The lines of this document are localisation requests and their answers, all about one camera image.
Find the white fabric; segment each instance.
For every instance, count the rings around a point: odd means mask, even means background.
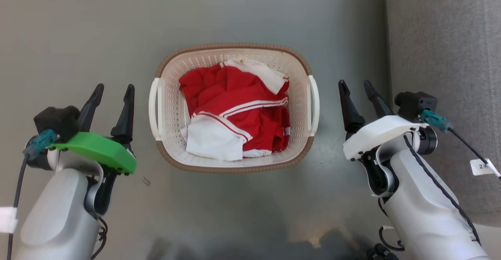
[[[267,150],[267,149],[253,149],[253,150],[246,150],[243,152],[244,157],[262,157],[262,156],[267,156],[271,155],[272,151]]]
[[[225,66],[233,66],[243,72],[252,73],[261,79],[265,86],[274,94],[278,94],[283,84],[288,81],[285,74],[270,69],[266,64],[247,57],[232,58],[224,62]]]
[[[181,132],[181,136],[183,137],[184,141],[188,142],[188,127],[186,126],[186,127],[182,128],[179,131]],[[247,158],[262,157],[262,156],[267,156],[267,155],[271,155],[271,154],[272,154],[271,150],[267,150],[267,149],[262,149],[262,150],[253,149],[253,150],[244,151],[243,152],[243,157],[247,157]]]
[[[0,233],[14,233],[18,224],[17,213],[17,208],[0,207]]]
[[[188,126],[186,151],[226,161],[243,159],[243,144],[247,142],[247,138],[242,130],[232,130],[224,124],[225,120],[213,114],[197,114],[193,117]]]

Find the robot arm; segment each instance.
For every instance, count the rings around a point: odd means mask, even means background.
[[[50,150],[28,160],[33,168],[56,172],[20,231],[16,259],[88,260],[98,253],[93,255],[98,235],[107,232],[105,228],[99,233],[99,220],[108,210],[115,178],[134,173],[136,166],[130,148],[134,86],[127,88],[122,114],[109,139],[89,133],[103,90],[104,86],[99,84],[80,116],[74,118],[78,133],[64,143],[56,141]],[[103,246],[106,236],[101,239]]]
[[[415,259],[488,259],[456,196],[421,157],[435,150],[436,134],[428,124],[413,119],[417,119],[419,110],[433,111],[436,98],[424,93],[403,94],[397,116],[368,81],[364,86],[380,119],[365,125],[341,80],[347,131],[343,148],[347,159],[358,160],[365,167],[369,187],[383,201],[383,212],[403,244],[401,248],[387,246],[405,249]],[[380,237],[385,243],[382,230]]]

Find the laundry basket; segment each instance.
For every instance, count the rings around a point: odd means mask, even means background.
[[[179,78],[199,67],[210,67],[234,57],[258,60],[288,76],[290,138],[282,152],[239,161],[221,161],[186,152],[180,130],[189,125],[186,100],[179,91]],[[151,85],[149,117],[158,150],[170,164],[187,171],[245,173],[289,167],[311,148],[320,115],[315,79],[306,60],[294,50],[260,44],[213,44],[185,48],[164,60]]]

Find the brown basket rim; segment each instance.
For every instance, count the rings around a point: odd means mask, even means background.
[[[181,55],[183,53],[188,53],[188,52],[193,52],[193,51],[199,51],[199,50],[213,50],[213,49],[234,49],[234,48],[242,48],[242,49],[267,49],[267,50],[276,50],[276,51],[281,51],[288,53],[295,57],[297,60],[299,60],[299,63],[303,66],[303,68],[306,71],[306,75],[311,75],[312,71],[310,69],[310,66],[308,65],[308,62],[304,59],[302,55],[300,55],[297,51],[284,47],[284,46],[278,46],[278,45],[267,45],[267,44],[255,44],[255,43],[224,43],[224,44],[206,44],[206,45],[199,45],[199,46],[192,46],[192,47],[187,47],[183,48],[181,50],[178,50],[177,52],[169,55],[166,57],[160,66],[158,66],[158,69],[156,71],[156,78],[160,78],[162,76],[162,73],[165,69],[165,66],[173,60],[174,57],[177,57],[178,55]],[[200,173],[252,173],[252,172],[263,172],[263,171],[269,171],[269,170],[276,170],[276,169],[283,169],[290,167],[294,164],[297,164],[300,162],[310,151],[311,146],[313,144],[314,137],[308,137],[308,140],[306,141],[306,145],[303,148],[303,150],[293,159],[289,160],[288,162],[283,162],[283,163],[277,163],[277,164],[272,164],[272,165],[265,165],[265,166],[252,166],[252,167],[231,167],[231,168],[220,168],[220,167],[203,167],[203,166],[190,166],[186,164],[182,164],[172,158],[167,152],[167,150],[163,146],[162,141],[156,141],[156,145],[158,150],[160,151],[161,155],[165,160],[170,163],[172,166],[179,168],[181,170],[186,170],[186,171],[192,171],[192,172],[200,172]]]

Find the cable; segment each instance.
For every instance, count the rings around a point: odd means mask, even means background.
[[[499,179],[501,179],[501,174],[499,173],[499,171],[496,169],[496,167],[494,167],[494,165],[492,165],[492,163],[489,163],[487,162],[487,159],[483,158],[483,156],[480,155],[480,153],[478,153],[478,151],[476,151],[469,143],[467,143],[467,141],[465,141],[465,139],[463,139],[463,137],[460,136],[460,134],[458,134],[455,130],[453,130],[451,127],[447,128],[447,130],[449,130],[449,132],[451,132],[453,135],[455,135],[458,139],[460,139],[460,141],[462,141],[466,146],[468,146],[468,148],[473,152],[475,153],[475,155],[480,158],[480,160],[482,161],[482,163],[484,165],[486,165],[493,173],[494,175],[496,175]]]
[[[469,143],[467,143],[467,141],[465,141],[465,139],[463,139],[463,137],[460,136],[460,134],[458,134],[453,128],[449,127],[447,128],[447,130],[449,130],[449,132],[451,132],[453,135],[455,135],[458,139],[460,139],[460,141],[462,141],[466,146],[468,146],[468,148],[473,151],[473,153],[475,153],[475,155],[480,158],[480,160],[482,160],[482,162],[487,165],[488,162],[487,160],[485,160],[485,158],[483,158],[483,156],[480,155],[480,153],[478,153]]]
[[[471,228],[471,230],[472,230],[472,232],[473,232],[473,234],[474,234],[474,236],[476,238],[476,241],[478,242],[478,244],[480,244],[480,246],[482,246],[482,244],[480,243],[480,238],[478,237],[478,233],[476,232],[476,228],[473,225],[473,223],[471,222],[471,220],[468,217],[468,215],[466,214],[466,212],[460,207],[460,205],[458,205],[458,203],[442,187],[442,185],[440,185],[440,183],[433,176],[433,174],[431,174],[430,170],[421,161],[421,159],[419,158],[419,156],[417,155],[417,153],[414,151],[414,149],[412,148],[409,140],[407,139],[407,137],[405,135],[404,135],[404,140],[405,140],[405,143],[407,144],[407,147],[409,148],[410,152],[412,153],[412,156],[415,157],[416,161],[418,162],[419,165],[421,165],[421,167],[423,168],[424,172],[426,172],[426,174],[428,175],[428,177],[431,178],[431,180],[433,181],[433,183],[442,191],[442,193],[445,195],[445,197],[447,197],[449,199],[449,201],[451,201],[451,203],[454,205],[454,207],[456,207],[456,209],[460,212],[460,215],[467,221],[468,225],[470,226],[470,228]]]
[[[106,234],[108,233],[108,224],[106,224],[106,222],[101,217],[99,217],[99,221],[101,221],[101,223],[103,223],[103,225],[104,225],[104,227],[101,227],[101,229],[103,231],[101,233],[99,233],[99,235],[101,236],[99,238],[99,241],[101,241],[101,245],[96,250],[96,252],[91,256],[91,259],[95,259],[96,256],[102,251],[102,249],[104,248],[104,246],[106,244]]]
[[[21,170],[19,171],[18,185],[16,187],[16,196],[14,197],[14,208],[18,208],[19,197],[21,195],[21,185],[23,185],[23,178],[25,176],[26,164],[28,162],[28,156],[25,155],[23,160],[23,165],[21,165]],[[9,234],[9,242],[7,243],[7,260],[12,258],[12,243],[14,241],[14,234]]]
[[[405,251],[405,248],[404,246],[402,245],[402,242],[401,241],[398,241],[397,244],[400,246],[400,247],[395,247],[395,246],[391,246],[390,244],[388,244],[388,242],[386,242],[386,240],[384,240],[383,238],[383,230],[384,230],[384,227],[381,226],[381,228],[379,228],[379,239],[381,240],[381,242],[389,249],[391,250],[394,250],[394,251]]]
[[[383,205],[381,205],[381,198],[377,199],[377,205],[379,205],[379,209],[388,217],[388,214],[386,214],[386,211],[383,209]]]

